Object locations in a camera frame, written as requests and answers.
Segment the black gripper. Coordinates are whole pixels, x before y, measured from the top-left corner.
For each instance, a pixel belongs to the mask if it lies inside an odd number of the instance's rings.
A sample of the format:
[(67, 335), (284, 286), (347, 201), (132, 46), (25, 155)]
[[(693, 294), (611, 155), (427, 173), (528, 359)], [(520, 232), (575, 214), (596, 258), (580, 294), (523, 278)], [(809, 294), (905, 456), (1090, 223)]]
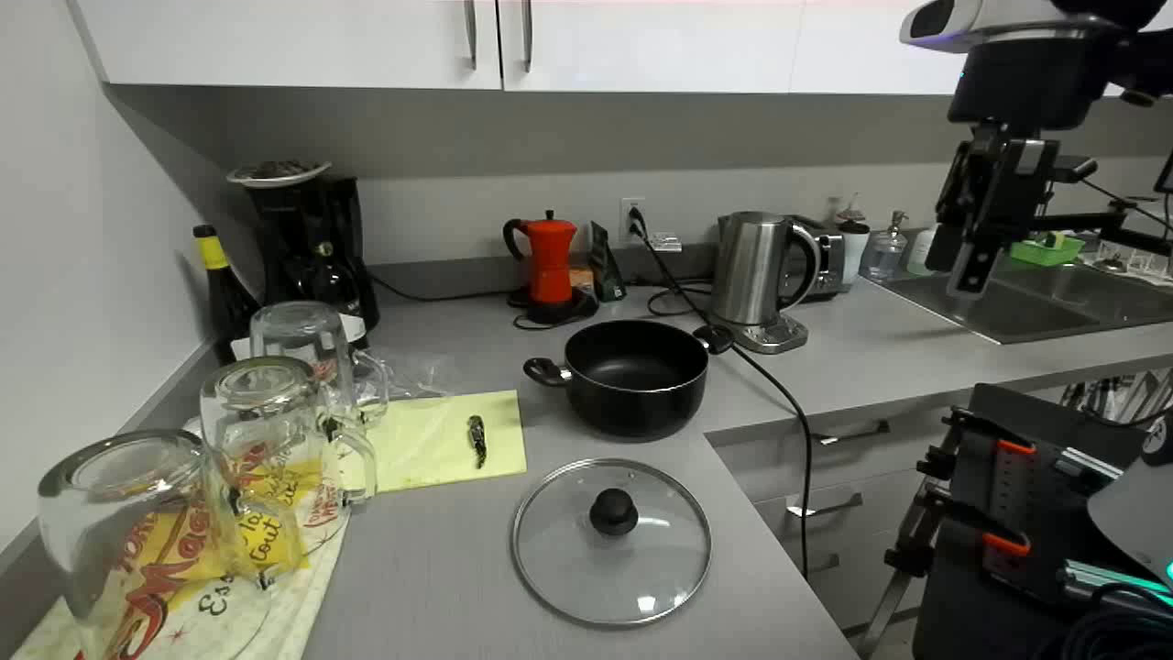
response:
[(997, 252), (1031, 232), (1059, 143), (977, 126), (954, 155), (934, 201), (931, 272), (956, 272), (956, 288), (977, 298)]

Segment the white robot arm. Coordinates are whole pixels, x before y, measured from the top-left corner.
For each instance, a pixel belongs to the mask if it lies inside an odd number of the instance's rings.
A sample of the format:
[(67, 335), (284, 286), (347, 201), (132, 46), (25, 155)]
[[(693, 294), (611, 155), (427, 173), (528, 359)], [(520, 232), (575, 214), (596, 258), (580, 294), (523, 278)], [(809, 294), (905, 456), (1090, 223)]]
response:
[(1153, 29), (1164, 0), (925, 0), (897, 41), (965, 57), (949, 120), (971, 137), (954, 149), (934, 201), (926, 266), (956, 298), (983, 298), (999, 258), (1037, 226), (1059, 175), (1059, 131), (1119, 88), (1152, 107), (1173, 93), (1173, 29)]

